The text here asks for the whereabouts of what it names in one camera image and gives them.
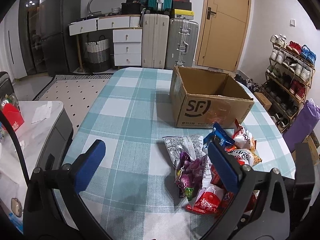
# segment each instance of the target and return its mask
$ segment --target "light switch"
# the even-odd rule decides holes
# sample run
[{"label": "light switch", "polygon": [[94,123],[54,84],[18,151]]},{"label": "light switch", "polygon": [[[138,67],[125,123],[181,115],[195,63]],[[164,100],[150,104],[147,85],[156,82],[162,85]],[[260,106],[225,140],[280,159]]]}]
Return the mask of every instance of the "light switch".
[{"label": "light switch", "polygon": [[296,26],[296,20],[291,19],[290,20],[290,25],[295,27]]}]

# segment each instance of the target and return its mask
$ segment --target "silver suitcase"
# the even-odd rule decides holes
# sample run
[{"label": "silver suitcase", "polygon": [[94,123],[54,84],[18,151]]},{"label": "silver suitcase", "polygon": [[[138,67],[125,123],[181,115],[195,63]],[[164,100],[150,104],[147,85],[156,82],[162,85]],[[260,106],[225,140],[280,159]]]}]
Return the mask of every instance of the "silver suitcase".
[{"label": "silver suitcase", "polygon": [[164,69],[169,16],[145,14],[142,24],[141,66]]},{"label": "silver suitcase", "polygon": [[170,19],[165,68],[192,67],[199,25],[187,19]]}]

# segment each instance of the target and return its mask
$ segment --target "rug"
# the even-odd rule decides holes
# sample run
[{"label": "rug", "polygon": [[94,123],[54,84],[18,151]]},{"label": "rug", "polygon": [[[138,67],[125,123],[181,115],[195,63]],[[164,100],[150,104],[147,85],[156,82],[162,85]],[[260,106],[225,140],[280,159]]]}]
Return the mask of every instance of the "rug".
[{"label": "rug", "polygon": [[112,74],[56,75],[33,100],[62,101],[72,122],[74,137],[111,76]]}]

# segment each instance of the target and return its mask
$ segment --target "dark gray refrigerator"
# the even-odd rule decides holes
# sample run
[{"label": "dark gray refrigerator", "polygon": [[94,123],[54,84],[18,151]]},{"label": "dark gray refrigerator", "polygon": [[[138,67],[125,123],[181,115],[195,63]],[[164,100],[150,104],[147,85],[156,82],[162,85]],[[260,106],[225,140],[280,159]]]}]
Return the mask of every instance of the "dark gray refrigerator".
[{"label": "dark gray refrigerator", "polygon": [[79,67],[76,37],[68,25],[80,19],[81,0],[40,0],[39,17],[44,60],[50,76]]}]

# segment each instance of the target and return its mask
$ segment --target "purple bag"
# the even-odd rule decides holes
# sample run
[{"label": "purple bag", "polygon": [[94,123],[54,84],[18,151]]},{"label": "purple bag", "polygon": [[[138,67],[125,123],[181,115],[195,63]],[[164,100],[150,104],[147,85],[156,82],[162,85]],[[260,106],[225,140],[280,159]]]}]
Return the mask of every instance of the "purple bag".
[{"label": "purple bag", "polygon": [[292,153],[295,144],[302,142],[314,129],[320,119],[320,108],[315,105],[312,98],[307,100],[283,138]]}]

